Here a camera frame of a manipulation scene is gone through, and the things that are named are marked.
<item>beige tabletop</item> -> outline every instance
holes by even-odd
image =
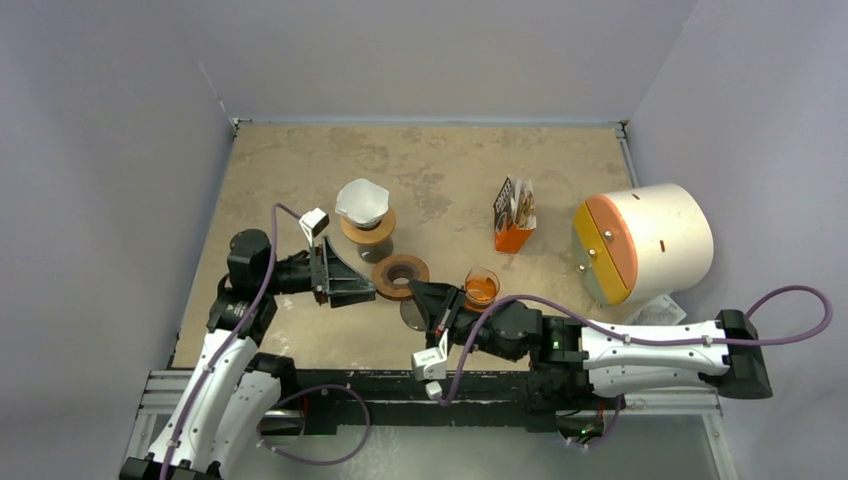
[[[538,228],[516,255],[496,252],[493,242],[492,203],[507,175],[533,181],[538,214]],[[478,264],[497,273],[501,296],[541,295],[602,321],[626,312],[597,308],[569,252],[577,205],[593,193],[630,186],[612,129],[247,125],[235,140],[174,367],[197,361],[230,238],[247,228],[267,231],[274,202],[329,213],[333,245],[370,276],[372,265],[359,259],[333,213],[339,189],[357,178],[389,190],[397,212],[394,253],[424,260],[431,281],[459,285]],[[297,222],[280,214],[278,257],[306,246]],[[260,348],[293,357],[299,368],[408,369],[410,355],[424,347],[424,335],[401,320],[399,303],[380,297],[330,309],[300,294],[278,297],[277,305]],[[459,351],[451,352],[453,364]],[[526,370],[527,361],[477,353],[466,367]]]

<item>orange liquid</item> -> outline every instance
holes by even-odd
[[[495,301],[498,295],[498,286],[491,278],[471,278],[465,281],[466,301],[465,307],[472,310],[485,310],[487,306]]]

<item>orange and black package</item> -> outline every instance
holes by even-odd
[[[536,229],[533,183],[507,177],[492,207],[495,211],[495,250],[518,253]]]

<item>glass cup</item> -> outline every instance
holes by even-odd
[[[495,272],[475,265],[465,277],[465,308],[482,312],[494,303],[500,289]]]

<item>white wall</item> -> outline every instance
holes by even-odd
[[[695,0],[181,0],[231,116],[629,118]]]
[[[700,0],[630,127],[640,181],[672,181],[716,237],[690,312],[747,308],[788,283],[833,299],[820,338],[766,349],[775,397],[725,401],[747,479],[845,478],[848,471],[848,4]],[[821,308],[801,294],[754,318],[763,337],[799,333]]]
[[[0,478],[115,478],[229,149],[169,2],[0,4]]]

